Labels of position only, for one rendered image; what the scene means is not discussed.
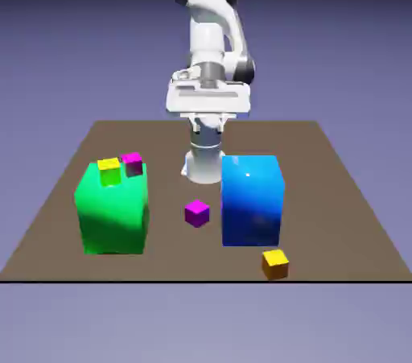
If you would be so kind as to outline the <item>large green box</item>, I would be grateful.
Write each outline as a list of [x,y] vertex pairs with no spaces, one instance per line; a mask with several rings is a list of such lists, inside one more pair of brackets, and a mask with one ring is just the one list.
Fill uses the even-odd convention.
[[142,254],[150,210],[146,165],[129,177],[120,165],[120,183],[103,186],[96,163],[86,168],[74,202],[85,254]]

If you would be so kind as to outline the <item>small magenta cube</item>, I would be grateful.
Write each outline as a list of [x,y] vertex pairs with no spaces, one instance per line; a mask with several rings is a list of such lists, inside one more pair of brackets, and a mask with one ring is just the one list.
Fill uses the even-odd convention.
[[184,208],[185,221],[195,228],[199,228],[209,222],[210,207],[200,200],[193,200]]
[[134,177],[142,174],[142,156],[138,152],[122,154],[121,160],[127,177]]

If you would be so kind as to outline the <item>large blue box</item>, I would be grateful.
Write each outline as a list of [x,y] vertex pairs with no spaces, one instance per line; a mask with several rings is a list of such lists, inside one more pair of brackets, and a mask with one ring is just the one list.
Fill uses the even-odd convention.
[[277,246],[285,188],[276,156],[224,156],[220,189],[222,244]]

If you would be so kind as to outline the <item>small yellow cube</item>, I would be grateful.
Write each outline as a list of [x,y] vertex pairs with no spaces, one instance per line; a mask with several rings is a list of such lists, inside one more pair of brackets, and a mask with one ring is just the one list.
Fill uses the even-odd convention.
[[268,280],[286,278],[289,273],[289,260],[283,250],[267,250],[262,253],[262,271]]
[[121,163],[118,157],[110,159],[98,159],[97,168],[102,187],[112,187],[121,183]]

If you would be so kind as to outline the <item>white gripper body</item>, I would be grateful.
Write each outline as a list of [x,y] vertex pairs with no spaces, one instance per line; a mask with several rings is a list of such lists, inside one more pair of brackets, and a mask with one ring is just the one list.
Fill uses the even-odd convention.
[[245,83],[218,80],[215,89],[200,86],[200,80],[171,80],[166,109],[169,113],[248,113],[250,87]]

